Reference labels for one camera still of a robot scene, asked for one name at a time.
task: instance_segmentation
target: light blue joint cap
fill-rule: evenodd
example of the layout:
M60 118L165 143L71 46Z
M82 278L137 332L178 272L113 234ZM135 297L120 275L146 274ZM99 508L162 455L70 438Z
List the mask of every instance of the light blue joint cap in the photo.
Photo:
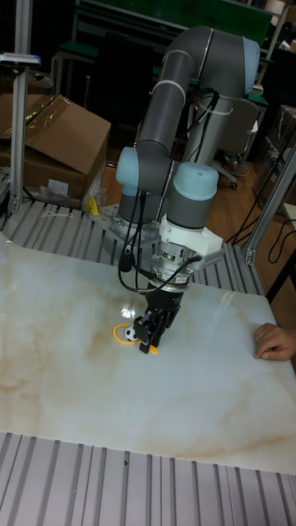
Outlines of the light blue joint cap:
M260 48L257 42L243 36L243 54L245 61L245 94L252 91L260 59Z
M127 185L124 185L123 187L123 194L125 196L135 197L136 192L137 192L137 189L134 187L128 187Z
M217 192L219 175L205 164L181 163L173 180L175 190L193 201L208 201Z
M138 188L139 161L136 148L130 148L128 146L123 148L118 161L116 179L124 186Z

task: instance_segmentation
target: marble slab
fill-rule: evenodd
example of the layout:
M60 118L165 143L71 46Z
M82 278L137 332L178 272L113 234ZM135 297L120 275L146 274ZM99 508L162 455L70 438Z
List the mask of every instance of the marble slab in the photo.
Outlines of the marble slab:
M194 284L157 355L123 346L142 313L110 266L0 237L0 430L296 474L289 362L253 358L264 298Z

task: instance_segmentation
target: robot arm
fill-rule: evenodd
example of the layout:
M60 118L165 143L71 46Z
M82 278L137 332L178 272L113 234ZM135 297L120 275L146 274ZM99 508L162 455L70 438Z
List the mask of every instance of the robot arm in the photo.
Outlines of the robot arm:
M160 224L160 249L152 258L145 292L146 314L135 320L143 352L157 346L172 324L194 270L223 254L223 240L205 227L218 182L218 173L209 165L234 100L252 89L259 54L255 42L207 27L180 34L164 57L136 147L124 148L121 153L117 180L124 188L119 214L132 223L139 190L147 192L141 221L143 215L146 222L158 219L164 198L169 202ZM207 102L215 103L199 108L176 172L173 142L193 77L199 80ZM157 214L155 196L159 196Z

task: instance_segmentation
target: human hand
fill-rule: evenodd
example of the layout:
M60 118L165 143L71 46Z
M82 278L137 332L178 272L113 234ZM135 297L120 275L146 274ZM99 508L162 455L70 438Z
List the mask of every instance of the human hand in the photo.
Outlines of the human hand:
M254 339L257 343L254 358L284 361L296 354L296 330L265 323L254 333Z

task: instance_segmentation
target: white label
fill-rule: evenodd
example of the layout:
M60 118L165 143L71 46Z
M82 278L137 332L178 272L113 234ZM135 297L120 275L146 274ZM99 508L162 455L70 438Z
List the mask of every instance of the white label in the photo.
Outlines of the white label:
M49 188L51 190L57 191L62 196L67 196L68 190L67 182L55 181L54 179L49 179Z

